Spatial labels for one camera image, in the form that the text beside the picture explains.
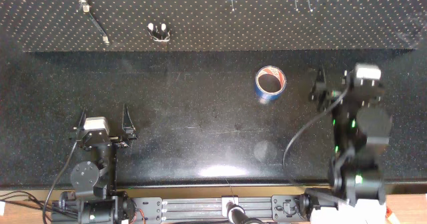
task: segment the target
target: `green light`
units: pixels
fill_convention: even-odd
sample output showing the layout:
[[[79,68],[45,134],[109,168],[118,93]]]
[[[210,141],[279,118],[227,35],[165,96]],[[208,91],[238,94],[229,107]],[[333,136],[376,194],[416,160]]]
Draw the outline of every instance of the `green light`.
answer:
[[[363,183],[363,177],[361,175],[356,175],[356,184],[362,184]]]

